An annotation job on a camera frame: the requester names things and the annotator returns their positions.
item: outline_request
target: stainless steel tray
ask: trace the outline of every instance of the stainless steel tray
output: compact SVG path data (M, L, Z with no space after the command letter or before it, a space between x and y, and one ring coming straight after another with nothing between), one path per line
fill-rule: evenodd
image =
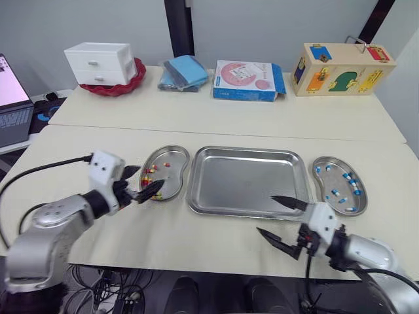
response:
M312 201L304 162L294 152L203 147L196 153L187 201L197 213L300 220L302 211L274 195Z
M335 157L319 157L313 162L313 176L317 181L320 191L320 197L323 201L337 212L348 215L358 216L367 209L368 197L364 184L359 178L355 170L346 162ZM343 174L349 174L350 178L355 181L355 186L350 184ZM332 193L336 189L338 196ZM359 190L360 195L355 195L354 191ZM344 203L339 203L343 198L348 198Z
M163 187L152 200L164 201L175 197L182 189L183 172L188 163L189 153L183 147L170 145L159 148L150 155L141 170L140 188L144 189L147 186L146 177L152 181L165 179ZM147 170L151 170L153 165L156 169L153 169L153 173L148 173Z

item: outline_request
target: metal handle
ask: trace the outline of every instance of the metal handle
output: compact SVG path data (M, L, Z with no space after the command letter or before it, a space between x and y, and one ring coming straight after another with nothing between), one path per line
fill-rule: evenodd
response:
M360 43L362 43L364 45L364 49L361 52L363 54L365 52L365 49L367 49L367 43L365 41L363 41L362 39L359 39L357 37L354 37L354 36L349 35L349 36L347 36L347 38L345 40L345 44L348 42L348 39L349 38L352 38L355 41L359 41Z

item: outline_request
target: green shape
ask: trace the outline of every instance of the green shape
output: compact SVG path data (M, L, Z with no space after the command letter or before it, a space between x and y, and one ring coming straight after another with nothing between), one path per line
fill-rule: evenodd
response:
M345 72L339 75L335 82L337 82L334 88L331 88L330 92L346 92L348 88L346 87L351 80L355 80L357 77L356 72Z

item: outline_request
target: red bowl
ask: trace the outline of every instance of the red bowl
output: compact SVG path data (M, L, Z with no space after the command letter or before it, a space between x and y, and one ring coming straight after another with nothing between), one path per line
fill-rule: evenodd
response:
M137 75L131 78L130 83L127 85L118 84L115 86L102 86L81 84L80 87L84 88L85 90L88 90L89 92L101 96L116 97L119 95L128 94L135 90L141 84L141 81L143 80L146 72L145 65L143 65L140 59L134 58L134 61L137 67Z

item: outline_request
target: white drawer unit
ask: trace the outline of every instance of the white drawer unit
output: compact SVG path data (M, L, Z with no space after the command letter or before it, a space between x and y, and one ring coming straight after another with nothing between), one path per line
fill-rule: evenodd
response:
M137 75L130 44L81 43L64 53L79 84L126 85Z

